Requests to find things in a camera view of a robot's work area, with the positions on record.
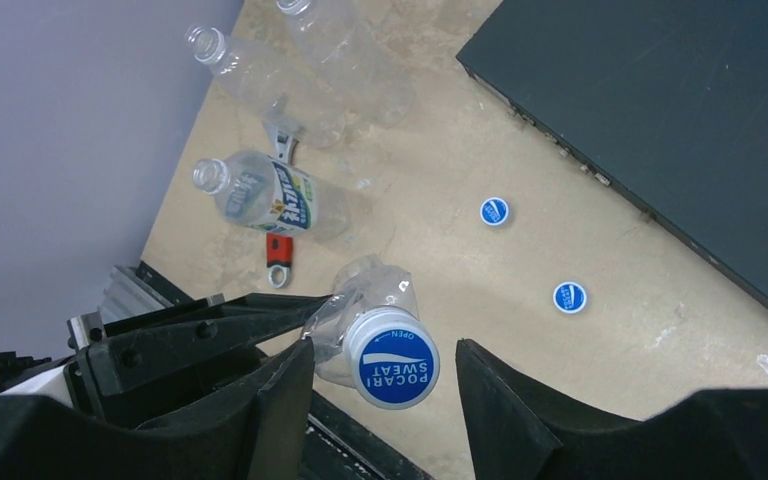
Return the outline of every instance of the purple wall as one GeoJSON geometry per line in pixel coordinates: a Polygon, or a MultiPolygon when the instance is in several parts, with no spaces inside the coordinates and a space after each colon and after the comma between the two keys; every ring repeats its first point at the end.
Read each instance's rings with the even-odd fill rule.
{"type": "Polygon", "coordinates": [[[0,350],[67,353],[136,264],[210,82],[184,43],[242,0],[0,0],[0,350]]]}

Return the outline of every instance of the blue cap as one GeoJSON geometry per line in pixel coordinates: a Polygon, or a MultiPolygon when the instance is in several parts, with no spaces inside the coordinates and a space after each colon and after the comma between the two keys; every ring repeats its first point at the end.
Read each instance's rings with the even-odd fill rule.
{"type": "Polygon", "coordinates": [[[490,197],[481,204],[481,220],[491,227],[498,227],[508,220],[508,202],[499,197],[490,197]]]}
{"type": "Polygon", "coordinates": [[[564,282],[555,288],[554,300],[563,313],[578,313],[587,305],[587,292],[575,282],[564,282]]]}
{"type": "Polygon", "coordinates": [[[431,393],[440,374],[437,346],[406,310],[383,306],[364,313],[346,335],[352,378],[361,396],[401,410],[431,393]]]}

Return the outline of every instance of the empty bottle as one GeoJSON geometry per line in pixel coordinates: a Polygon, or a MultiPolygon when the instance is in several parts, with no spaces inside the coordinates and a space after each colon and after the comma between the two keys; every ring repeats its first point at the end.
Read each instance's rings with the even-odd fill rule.
{"type": "Polygon", "coordinates": [[[302,329],[302,338],[313,341],[316,374],[381,408],[425,399],[437,383],[440,357],[417,318],[410,273],[368,255],[346,265],[332,291],[302,329]]]}
{"type": "Polygon", "coordinates": [[[361,21],[352,0],[277,0],[304,59],[361,116],[384,127],[407,115],[407,76],[361,21]]]}
{"type": "Polygon", "coordinates": [[[213,195],[219,213],[235,225],[325,241],[349,224],[342,190],[265,153],[199,160],[193,184],[213,195]]]}
{"type": "Polygon", "coordinates": [[[343,108],[278,52],[201,26],[190,27],[187,42],[196,60],[252,113],[315,148],[340,140],[346,126],[343,108]]]}

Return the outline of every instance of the bottle label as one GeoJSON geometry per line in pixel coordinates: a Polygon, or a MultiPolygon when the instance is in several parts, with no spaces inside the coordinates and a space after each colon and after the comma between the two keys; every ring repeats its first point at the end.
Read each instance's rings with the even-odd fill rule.
{"type": "MultiPolygon", "coordinates": [[[[275,183],[272,205],[268,213],[247,226],[287,236],[309,229],[316,222],[318,210],[316,182],[309,175],[275,160],[272,167],[275,183]]],[[[258,175],[240,175],[228,199],[226,215],[242,215],[266,185],[266,179],[258,175]]]]}
{"type": "Polygon", "coordinates": [[[364,347],[357,368],[363,388],[382,402],[398,405],[422,395],[437,366],[425,340],[411,331],[394,329],[364,347]]]}

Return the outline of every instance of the beige table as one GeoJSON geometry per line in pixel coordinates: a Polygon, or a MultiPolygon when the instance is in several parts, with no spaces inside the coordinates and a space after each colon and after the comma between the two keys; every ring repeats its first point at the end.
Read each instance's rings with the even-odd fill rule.
{"type": "MultiPolygon", "coordinates": [[[[768,387],[767,312],[562,158],[456,62],[499,0],[428,0],[442,10],[358,1],[376,36],[406,65],[419,104],[397,128],[353,119],[336,147],[296,150],[296,165],[350,192],[356,222],[329,245],[296,242],[285,293],[325,294],[343,264],[377,253],[413,272],[422,321],[443,364],[432,395],[402,412],[323,382],[319,392],[434,477],[463,479],[473,474],[454,368],[460,338],[633,418],[700,388],[768,387]],[[489,196],[510,203],[508,228],[481,223],[479,205],[489,196]],[[576,316],[552,304],[563,280],[588,290],[587,309],[576,316]]],[[[269,0],[246,2],[234,33],[294,54],[269,0]]],[[[190,183],[198,159],[246,148],[271,151],[258,120],[211,87],[143,254],[192,296],[273,291],[263,237],[223,223],[212,199],[190,183]]]]}

